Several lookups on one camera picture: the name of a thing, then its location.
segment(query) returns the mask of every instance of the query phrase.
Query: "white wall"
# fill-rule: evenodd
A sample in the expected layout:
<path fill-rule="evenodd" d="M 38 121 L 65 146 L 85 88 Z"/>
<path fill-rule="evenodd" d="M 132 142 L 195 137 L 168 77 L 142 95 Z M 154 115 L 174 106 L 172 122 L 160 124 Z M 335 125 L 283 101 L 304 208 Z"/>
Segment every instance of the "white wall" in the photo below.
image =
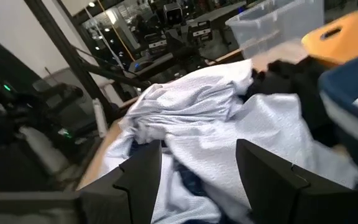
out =
<path fill-rule="evenodd" d="M 88 51 L 64 12 L 53 1 L 43 0 L 63 33 L 73 45 Z M 0 43 L 42 78 L 48 75 L 45 67 L 52 73 L 68 67 L 23 0 L 0 0 Z M 107 81 L 98 75 L 93 75 L 93 78 L 99 85 Z M 112 102 L 122 104 L 112 87 L 107 93 Z"/>

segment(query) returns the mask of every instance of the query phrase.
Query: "cable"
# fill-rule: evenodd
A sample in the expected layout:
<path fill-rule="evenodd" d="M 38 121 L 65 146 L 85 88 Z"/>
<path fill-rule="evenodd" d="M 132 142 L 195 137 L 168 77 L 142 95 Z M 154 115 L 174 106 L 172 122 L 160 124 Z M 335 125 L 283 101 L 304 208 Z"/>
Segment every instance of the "cable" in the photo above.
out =
<path fill-rule="evenodd" d="M 99 57 L 97 57 L 97 56 L 91 55 L 91 54 L 89 54 L 88 52 L 86 52 L 86 51 L 84 51 L 84 50 L 82 50 L 82 49 L 79 49 L 78 47 L 75 47 L 74 45 L 72 45 L 72 47 L 73 47 L 74 49 L 76 49 L 77 51 L 86 54 L 87 56 L 93 57 L 93 58 L 98 59 L 98 60 L 100 60 L 100 61 L 102 61 L 102 62 L 104 62 L 104 63 L 106 63 L 106 64 L 108 64 L 108 65 L 111 65 L 111 66 L 114 66 L 114 67 L 116 67 L 116 68 L 119 68 L 119 69 L 122 70 L 123 72 L 131 73 L 131 74 L 133 74 L 133 75 L 135 75 L 135 76 L 137 76 L 137 77 L 139 76 L 138 74 L 136 74 L 136 73 L 134 73 L 134 72 L 131 72 L 131 71 L 128 71 L 128 70 L 125 70 L 125 69 L 122 69 L 120 66 L 115 65 L 115 64 L 112 64 L 112 63 L 106 61 L 106 60 L 103 59 L 103 58 L 99 58 Z"/>
<path fill-rule="evenodd" d="M 102 3 L 100 2 L 100 0 L 98 0 L 98 3 L 99 3 L 99 5 L 100 5 L 100 8 L 103 10 L 104 14 L 105 14 L 108 18 L 110 18 L 109 15 L 107 14 L 106 10 L 104 9 Z M 128 50 L 127 46 L 125 45 L 124 41 L 122 41 L 121 37 L 118 35 L 118 32 L 117 32 L 116 28 L 114 27 L 114 24 L 113 24 L 113 23 L 111 23 L 111 27 L 112 27 L 112 29 L 115 31 L 115 33 L 116 33 L 116 35 L 117 35 L 119 41 L 121 41 L 121 43 L 122 43 L 122 45 L 124 46 L 125 50 L 127 51 L 127 53 L 129 54 L 129 56 L 131 57 L 132 61 L 134 62 L 134 61 L 135 61 L 134 57 L 133 57 L 132 54 L 129 52 L 129 50 Z"/>

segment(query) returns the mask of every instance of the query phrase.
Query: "clear plastic container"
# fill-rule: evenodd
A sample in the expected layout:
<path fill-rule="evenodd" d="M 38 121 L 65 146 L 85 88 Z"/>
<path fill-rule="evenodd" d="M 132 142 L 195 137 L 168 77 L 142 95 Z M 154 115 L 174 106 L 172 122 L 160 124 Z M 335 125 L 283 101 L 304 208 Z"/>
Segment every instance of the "clear plastic container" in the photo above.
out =
<path fill-rule="evenodd" d="M 226 21 L 244 58 L 293 39 L 324 24 L 323 0 L 266 0 Z"/>

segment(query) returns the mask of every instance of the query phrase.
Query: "green indicator light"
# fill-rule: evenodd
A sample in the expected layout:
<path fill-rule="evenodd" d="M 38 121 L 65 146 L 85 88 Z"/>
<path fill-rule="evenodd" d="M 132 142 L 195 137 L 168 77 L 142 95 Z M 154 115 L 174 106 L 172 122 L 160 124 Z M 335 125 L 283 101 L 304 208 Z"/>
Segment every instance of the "green indicator light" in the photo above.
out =
<path fill-rule="evenodd" d="M 5 87 L 5 89 L 7 89 L 7 90 L 11 90 L 10 88 L 9 88 L 9 86 L 7 86 L 7 85 L 4 85 L 4 87 Z"/>
<path fill-rule="evenodd" d="M 72 136 L 70 135 L 70 133 L 68 133 L 67 131 L 64 132 L 65 136 L 68 138 L 72 138 Z"/>

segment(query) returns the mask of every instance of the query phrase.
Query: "blue container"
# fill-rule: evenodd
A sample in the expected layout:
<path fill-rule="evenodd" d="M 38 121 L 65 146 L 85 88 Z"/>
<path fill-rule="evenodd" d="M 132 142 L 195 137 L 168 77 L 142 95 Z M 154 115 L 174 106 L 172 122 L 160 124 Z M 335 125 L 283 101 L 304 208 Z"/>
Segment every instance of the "blue container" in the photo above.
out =
<path fill-rule="evenodd" d="M 358 58 L 323 73 L 319 85 L 327 114 L 339 126 L 339 139 L 358 165 Z"/>

